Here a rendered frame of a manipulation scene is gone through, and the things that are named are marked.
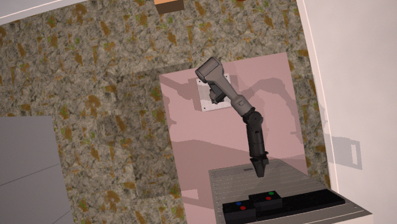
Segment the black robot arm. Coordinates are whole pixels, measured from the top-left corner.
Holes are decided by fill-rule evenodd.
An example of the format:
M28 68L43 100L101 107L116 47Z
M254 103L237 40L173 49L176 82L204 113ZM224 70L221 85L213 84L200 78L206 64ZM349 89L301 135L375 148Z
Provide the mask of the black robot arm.
M226 96L231 100L231 106L242 117L243 122L247 124L248 143L259 144L264 142L261 127L263 122L262 115L255 111L255 107L252 107L243 95L237 94L223 75L222 63L216 57L211 57L196 69L195 73L203 83L208 83L211 88L209 96L212 104L223 102Z

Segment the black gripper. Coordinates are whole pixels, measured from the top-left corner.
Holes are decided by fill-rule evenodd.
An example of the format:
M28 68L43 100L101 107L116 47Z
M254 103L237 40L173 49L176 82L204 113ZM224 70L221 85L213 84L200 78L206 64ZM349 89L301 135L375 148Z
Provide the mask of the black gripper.
M250 161L255 168L255 172L257 176L264 177L264 171L266 164L269 164L269 160L267 158L267 151L265 151L264 142L259 144L250 144L249 143L249 154L250 154Z

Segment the grey rectangular frame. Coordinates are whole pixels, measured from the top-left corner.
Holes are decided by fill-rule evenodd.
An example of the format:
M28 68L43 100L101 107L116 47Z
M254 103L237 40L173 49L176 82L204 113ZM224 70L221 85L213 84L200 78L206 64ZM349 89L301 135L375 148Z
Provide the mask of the grey rectangular frame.
M216 224L373 224L373 213L280 159L264 177L245 164L209 178Z

